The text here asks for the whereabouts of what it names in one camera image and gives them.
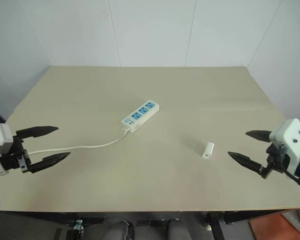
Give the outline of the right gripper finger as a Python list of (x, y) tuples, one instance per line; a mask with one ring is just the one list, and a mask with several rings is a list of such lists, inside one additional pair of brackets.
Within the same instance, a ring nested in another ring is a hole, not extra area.
[(250, 130), (245, 133), (245, 135), (254, 138), (258, 141), (266, 142), (266, 143), (271, 143), (270, 135), (271, 131), (268, 130)]
[(228, 151), (227, 153), (231, 158), (233, 158), (241, 166), (243, 166), (255, 173), (260, 173), (261, 168), (262, 168), (262, 165), (260, 163), (255, 162), (255, 161), (251, 160), (249, 157), (242, 155), (240, 153), (237, 153), (237, 152)]

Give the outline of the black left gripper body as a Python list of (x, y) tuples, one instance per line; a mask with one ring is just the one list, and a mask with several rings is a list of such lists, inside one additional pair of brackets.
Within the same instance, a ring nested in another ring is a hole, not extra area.
[(20, 169), (23, 173), (31, 171), (32, 163), (23, 142), (19, 136), (13, 136), (11, 148), (0, 156), (0, 163), (6, 171), (12, 169)]

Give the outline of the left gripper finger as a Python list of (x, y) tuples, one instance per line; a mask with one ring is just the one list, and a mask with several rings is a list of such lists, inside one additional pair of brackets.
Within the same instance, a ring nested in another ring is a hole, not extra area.
[(56, 165), (57, 163), (61, 162), (63, 159), (68, 157), (70, 154), (71, 154), (70, 152), (63, 152), (63, 153), (57, 153), (57, 154), (44, 157), (42, 161), (30, 164), (29, 171), (32, 174), (34, 174), (39, 171), (45, 170), (47, 168), (53, 167), (54, 165)]
[(22, 143), (23, 139), (26, 138), (37, 138), (47, 134), (50, 134), (54, 131), (57, 131), (59, 128), (56, 126), (35, 126), (26, 129), (21, 129), (16, 131), (15, 141), (17, 143)]

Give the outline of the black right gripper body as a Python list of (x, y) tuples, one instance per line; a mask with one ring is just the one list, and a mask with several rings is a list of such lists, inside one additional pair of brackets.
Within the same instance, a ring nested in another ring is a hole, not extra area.
[(275, 146), (272, 143), (267, 149), (267, 166), (260, 169), (260, 175), (263, 179), (266, 179), (272, 171), (286, 174), (288, 165), (290, 163), (290, 157), (287, 155), (287, 148), (281, 143)]

